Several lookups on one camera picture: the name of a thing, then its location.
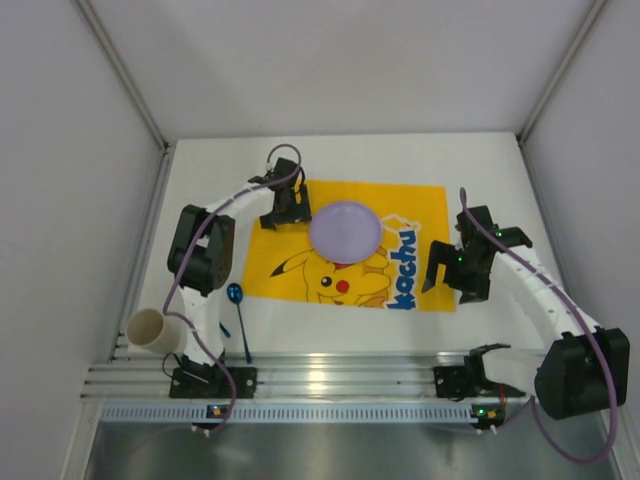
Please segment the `yellow pikachu cloth placemat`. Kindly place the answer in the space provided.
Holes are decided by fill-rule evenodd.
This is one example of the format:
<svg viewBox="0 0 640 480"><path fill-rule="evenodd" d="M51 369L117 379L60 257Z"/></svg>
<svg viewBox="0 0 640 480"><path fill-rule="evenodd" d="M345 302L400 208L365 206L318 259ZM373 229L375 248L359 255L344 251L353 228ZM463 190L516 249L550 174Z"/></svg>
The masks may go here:
<svg viewBox="0 0 640 480"><path fill-rule="evenodd" d="M249 296L335 306L453 312L453 290L438 283L423 291L433 241L449 240L442 186L310 180L312 213L355 201L380 219L380 246L368 259L340 264L321 257L304 224L266 230L255 225L241 285Z"/></svg>

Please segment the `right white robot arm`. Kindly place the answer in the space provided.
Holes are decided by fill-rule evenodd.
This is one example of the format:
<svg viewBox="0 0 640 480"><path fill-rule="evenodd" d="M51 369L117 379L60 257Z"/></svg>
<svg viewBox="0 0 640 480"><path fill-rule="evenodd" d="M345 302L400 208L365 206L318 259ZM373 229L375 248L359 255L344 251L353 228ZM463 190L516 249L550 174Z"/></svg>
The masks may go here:
<svg viewBox="0 0 640 480"><path fill-rule="evenodd" d="M630 342L581 310L542 265L519 227L501 228L487 206L457 217L457 245L433 241L422 289L443 282L463 304L483 302L504 288L533 325L546 353L538 357L504 343L470 350L465 367L474 385L497 384L534 396L555 420L625 404Z"/></svg>

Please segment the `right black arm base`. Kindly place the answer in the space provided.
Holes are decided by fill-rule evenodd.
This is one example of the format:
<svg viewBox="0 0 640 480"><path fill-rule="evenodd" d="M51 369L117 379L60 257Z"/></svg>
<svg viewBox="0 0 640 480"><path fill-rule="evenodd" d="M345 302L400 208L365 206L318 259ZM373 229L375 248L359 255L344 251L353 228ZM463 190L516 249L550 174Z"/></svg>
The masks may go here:
<svg viewBox="0 0 640 480"><path fill-rule="evenodd" d="M471 349L463 358L462 365L436 366L433 368L436 396L456 402L467 398L498 396L500 388L507 397L524 397L525 394L512 386L498 384L487 379L483 356L492 350L506 349L509 345L495 343Z"/></svg>

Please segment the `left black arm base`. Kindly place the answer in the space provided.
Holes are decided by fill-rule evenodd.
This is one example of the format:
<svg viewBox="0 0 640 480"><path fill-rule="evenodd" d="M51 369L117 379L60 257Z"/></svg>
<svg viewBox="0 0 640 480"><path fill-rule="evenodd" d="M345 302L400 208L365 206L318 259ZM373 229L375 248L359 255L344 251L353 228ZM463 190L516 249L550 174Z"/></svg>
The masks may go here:
<svg viewBox="0 0 640 480"><path fill-rule="evenodd" d="M236 397L252 399L258 385L258 370L253 367L228 367L227 370L236 386ZM171 373L169 397L230 400L231 382L219 367L199 364L181 355Z"/></svg>

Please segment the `purple plastic plate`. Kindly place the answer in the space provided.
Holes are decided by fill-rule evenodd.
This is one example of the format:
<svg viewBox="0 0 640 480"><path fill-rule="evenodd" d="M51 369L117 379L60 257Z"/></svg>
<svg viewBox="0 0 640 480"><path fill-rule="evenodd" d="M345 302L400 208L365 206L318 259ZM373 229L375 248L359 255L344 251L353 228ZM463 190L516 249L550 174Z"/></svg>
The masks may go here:
<svg viewBox="0 0 640 480"><path fill-rule="evenodd" d="M324 259L354 264L371 257L382 243L382 225L369 207L337 201L313 215L309 227L312 248Z"/></svg>

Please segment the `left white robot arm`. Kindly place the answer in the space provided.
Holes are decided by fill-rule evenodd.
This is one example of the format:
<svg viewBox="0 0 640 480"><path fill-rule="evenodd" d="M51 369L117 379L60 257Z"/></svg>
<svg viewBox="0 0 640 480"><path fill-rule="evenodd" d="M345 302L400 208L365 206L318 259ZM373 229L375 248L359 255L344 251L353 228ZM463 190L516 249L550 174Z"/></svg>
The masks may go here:
<svg viewBox="0 0 640 480"><path fill-rule="evenodd" d="M172 284L162 314L186 331L180 374L215 396L232 398L242 380L225 365L221 304L231 296L231 278L240 268L236 239L244 226L267 231L312 219L305 174L299 159L267 162L262 176L247 180L230 197L201 207L189 204L179 215L169 247Z"/></svg>

